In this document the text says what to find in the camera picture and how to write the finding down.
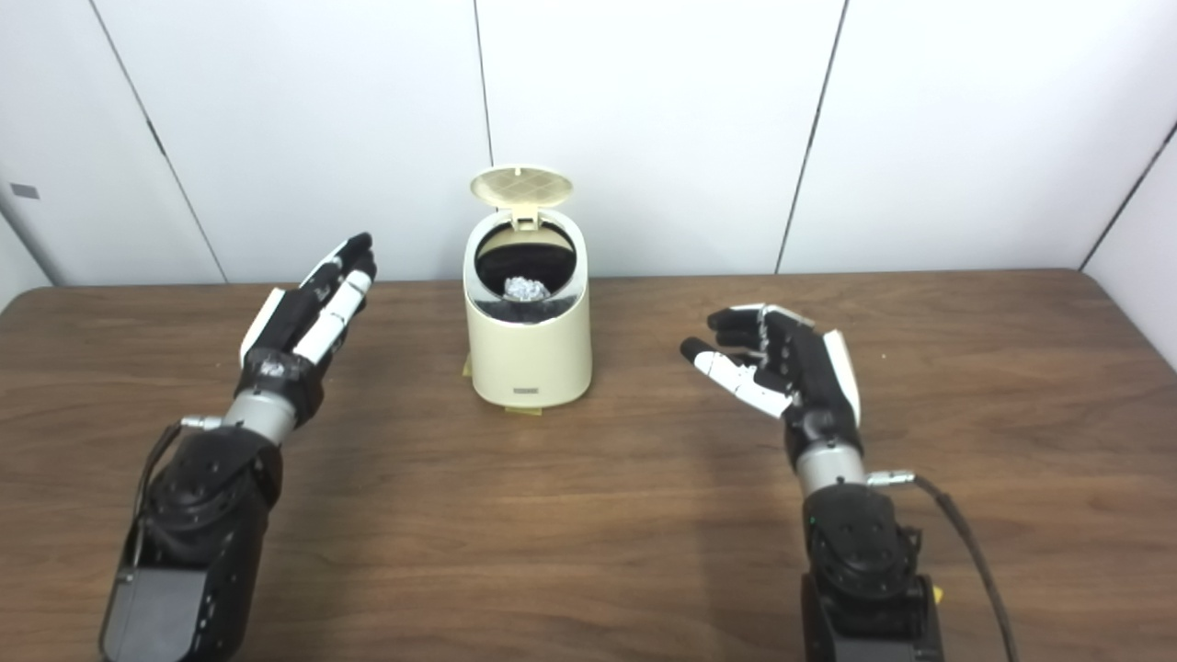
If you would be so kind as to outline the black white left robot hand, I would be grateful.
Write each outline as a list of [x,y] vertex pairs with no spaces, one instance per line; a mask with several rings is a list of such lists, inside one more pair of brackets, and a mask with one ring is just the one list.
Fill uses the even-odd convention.
[[297,425],[313,418],[325,399],[325,373],[375,277],[373,239],[361,232],[324,256],[298,287],[270,291],[242,338],[234,392],[277,395]]

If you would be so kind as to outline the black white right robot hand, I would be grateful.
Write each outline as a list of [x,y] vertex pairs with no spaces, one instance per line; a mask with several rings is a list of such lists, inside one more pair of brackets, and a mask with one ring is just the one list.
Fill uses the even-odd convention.
[[709,315],[714,342],[681,340],[680,353],[752,409],[782,419],[792,462],[813,446],[862,451],[862,400],[844,336],[794,311],[745,304]]

